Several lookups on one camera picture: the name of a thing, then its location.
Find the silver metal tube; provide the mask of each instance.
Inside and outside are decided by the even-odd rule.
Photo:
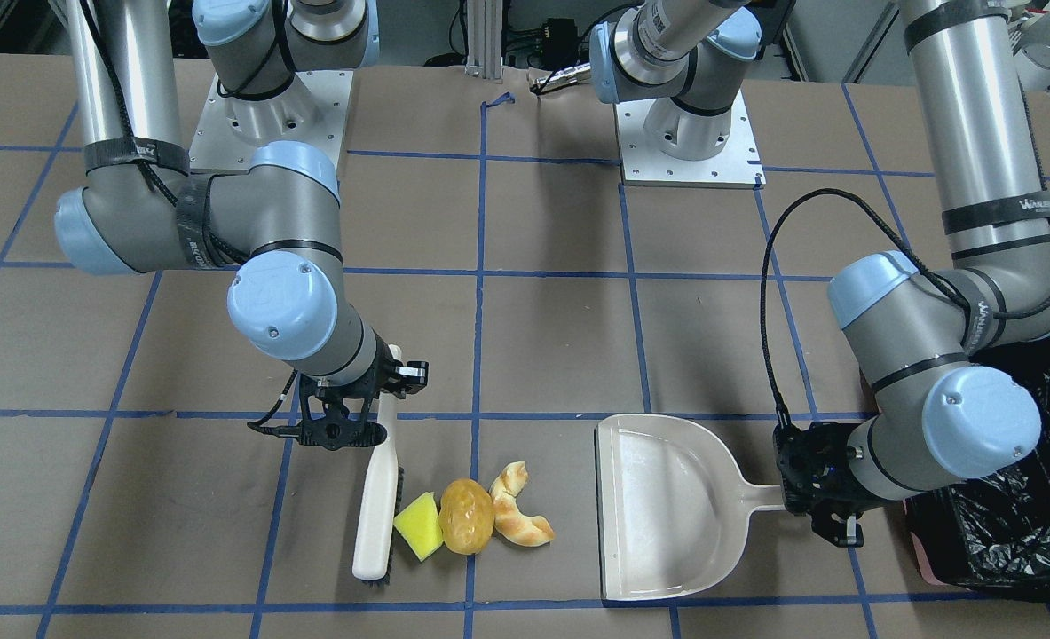
[[[902,0],[907,24],[947,0]],[[956,25],[910,51],[944,210],[1042,189],[1010,40],[999,17]]]
[[[181,145],[166,0],[102,3],[98,20],[134,134]]]
[[[744,4],[744,0],[651,0],[639,8],[639,41],[658,60],[677,61]]]
[[[483,80],[501,80],[501,0],[467,0],[467,46],[465,73]]]
[[[86,18],[78,0],[66,3],[66,24],[71,34],[71,60],[75,81],[79,87],[79,124],[83,127],[83,144],[110,141],[123,136],[119,123],[114,89],[90,39]]]

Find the metal mounting plate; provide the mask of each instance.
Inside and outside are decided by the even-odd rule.
[[[301,72],[300,79],[311,90],[320,118],[313,126],[298,132],[290,130],[282,136],[285,141],[306,142],[323,151],[335,163],[336,170],[342,153],[342,135],[346,132],[353,76],[351,70]],[[226,101],[216,93],[214,76],[189,148],[189,167],[194,173],[245,173],[255,150],[256,145],[233,132]]]
[[[765,172],[744,110],[741,93],[734,99],[734,129],[722,152],[707,161],[682,161],[668,156],[647,139],[643,121],[654,101],[615,105],[618,151],[623,159],[623,183],[643,187],[712,187],[753,189],[765,186]]]

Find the yellow sponge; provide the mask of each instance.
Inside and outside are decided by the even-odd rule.
[[[434,493],[424,492],[411,502],[402,512],[394,517],[394,527],[405,538],[419,561],[442,547],[442,527],[439,526],[439,506],[434,502]]]

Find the scrub brush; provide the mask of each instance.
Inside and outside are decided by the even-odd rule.
[[[391,356],[402,361],[402,348],[391,345]],[[366,465],[363,500],[359,505],[359,529],[355,533],[355,555],[351,572],[368,585],[391,581],[391,537],[394,517],[402,503],[402,468],[394,446],[394,425],[399,421],[398,400],[381,393],[378,423],[386,429],[386,440],[375,446]]]

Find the dustpan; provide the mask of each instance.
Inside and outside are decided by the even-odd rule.
[[[726,578],[749,515],[784,510],[780,486],[744,481],[702,426],[666,416],[614,416],[596,426],[603,596],[681,597]]]

